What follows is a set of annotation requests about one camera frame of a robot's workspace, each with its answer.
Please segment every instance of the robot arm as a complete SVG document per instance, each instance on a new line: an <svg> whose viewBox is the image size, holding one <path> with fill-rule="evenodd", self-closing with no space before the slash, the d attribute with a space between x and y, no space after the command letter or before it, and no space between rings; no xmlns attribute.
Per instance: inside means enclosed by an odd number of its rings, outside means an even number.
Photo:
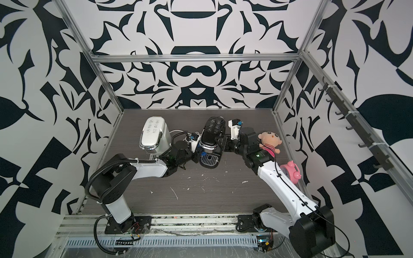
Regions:
<svg viewBox="0 0 413 258"><path fill-rule="evenodd" d="M203 134L211 124L212 118L207 122ZM275 159L266 150L259 148L257 135L252 128L241 128L242 122L238 119L229 121L228 125L231 129L230 136L225 135L225 130L223 133L210 132L214 134L219 153L212 150L208 155L220 156L221 152L225 151L241 155L245 165L270 186L290 213L290 216L287 216L268 204L260 206L253 214L253 217L256 216L256 228L272 228L288 237L302 258L313 257L333 245L335 230L331 211L326 206L319 208L290 181ZM206 154L202 146L209 144L208 138L205 135L202 135L202 139L198 135L191 136L193 138L189 139L189 143L177 141L171 143L169 148L164 147L167 150L155 160L133 160L122 154L115 155L91 176L85 187L86 194L97 200L105 212L113 216L120 231L127 232L135 222L135 217L123 197L130 181L145 177L167 177L189 160L199 162L200 157ZM90 186L93 186L98 197L89 193Z"/></svg>

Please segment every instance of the black and white patterned wall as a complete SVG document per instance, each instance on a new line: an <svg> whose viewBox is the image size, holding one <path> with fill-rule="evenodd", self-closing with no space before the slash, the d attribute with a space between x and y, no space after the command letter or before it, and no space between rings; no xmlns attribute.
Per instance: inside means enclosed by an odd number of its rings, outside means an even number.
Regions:
<svg viewBox="0 0 413 258"><path fill-rule="evenodd" d="M297 52L320 0L67 0L96 54Z"/></svg>
<svg viewBox="0 0 413 258"><path fill-rule="evenodd" d="M0 65L0 256L31 258L76 209L118 110L50 0L1 0Z"/></svg>
<svg viewBox="0 0 413 258"><path fill-rule="evenodd" d="M124 108L272 108L292 61L105 63Z"/></svg>
<svg viewBox="0 0 413 258"><path fill-rule="evenodd" d="M412 171L411 1L333 0L309 48ZM278 113L314 200L330 207L357 258L410 257L413 207L301 65ZM345 237L337 242L347 249Z"/></svg>
<svg viewBox="0 0 413 258"><path fill-rule="evenodd" d="M320 0L66 2L93 53L146 55L297 53ZM105 66L124 108L271 108L291 62Z"/></svg>

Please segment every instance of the wooden tabletop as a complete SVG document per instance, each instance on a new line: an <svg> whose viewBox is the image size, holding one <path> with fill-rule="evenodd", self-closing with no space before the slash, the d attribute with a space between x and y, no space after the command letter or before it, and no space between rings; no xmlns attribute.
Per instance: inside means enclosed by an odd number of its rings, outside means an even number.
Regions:
<svg viewBox="0 0 413 258"><path fill-rule="evenodd" d="M140 134L145 121L151 116L162 116L170 131L174 129L202 132L211 116L223 116L226 121L240 119L243 127L252 127L257 133L278 133L269 109L217 109L217 110L141 110L127 109L111 142L105 160L117 153L129 158L147 159L149 155L139 148ZM276 155L278 164L288 158L283 144ZM271 188L247 168L242 157L224 153L217 168L207 169L188 162L167 178L142 178L130 183L124 196L134 213L250 213L252 209L268 203L275 209L286 209ZM101 214L102 207L88 201L82 214Z"/></svg>

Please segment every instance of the metal rail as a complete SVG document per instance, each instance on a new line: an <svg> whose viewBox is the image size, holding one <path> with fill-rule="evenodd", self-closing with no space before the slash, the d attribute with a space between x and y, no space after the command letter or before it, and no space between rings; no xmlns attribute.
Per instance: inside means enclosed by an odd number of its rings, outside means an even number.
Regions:
<svg viewBox="0 0 413 258"><path fill-rule="evenodd" d="M104 76L102 70L97 66L97 64L93 61L90 55L90 49L88 44L86 43L85 37L82 35L79 26L77 25L76 21L74 20L72 14L69 11L64 0L53 0L56 5L56 8L59 10L60 14L62 15L62 19L64 23L67 25L69 30L73 33L73 37L75 38L76 42L78 43L80 49L82 50L85 58L87 59L89 65L92 67L93 72L99 78L100 82L102 83L103 88L109 95L110 100L112 101L113 105L119 110L119 112L123 111L123 107L119 102L118 97L116 96L115 92L113 91L112 86L107 81L106 77Z"/></svg>
<svg viewBox="0 0 413 258"><path fill-rule="evenodd" d="M295 61L297 53L279 54L154 54L92 55L95 63L122 62L201 62L201 61Z"/></svg>

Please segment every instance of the hook rack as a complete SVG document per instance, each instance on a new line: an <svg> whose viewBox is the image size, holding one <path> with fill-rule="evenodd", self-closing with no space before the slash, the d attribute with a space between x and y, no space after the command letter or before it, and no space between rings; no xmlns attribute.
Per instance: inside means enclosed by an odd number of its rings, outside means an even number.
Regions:
<svg viewBox="0 0 413 258"><path fill-rule="evenodd" d="M336 115L344 115L347 119L350 127L346 127L347 130L355 130L355 132L362 139L363 144L359 144L360 148L368 147L373 156L379 162L379 166L375 168L383 168L389 170L394 167L393 163L389 159L389 155L385 154L384 148L380 147L384 142L378 142L380 139L376 139L372 133L369 133L368 124L365 122L360 112L355 110L355 108L349 104L349 101L344 97L338 87L334 85L325 84L322 90L325 90L327 95L331 98L327 102L334 102L340 112L335 112Z"/></svg>

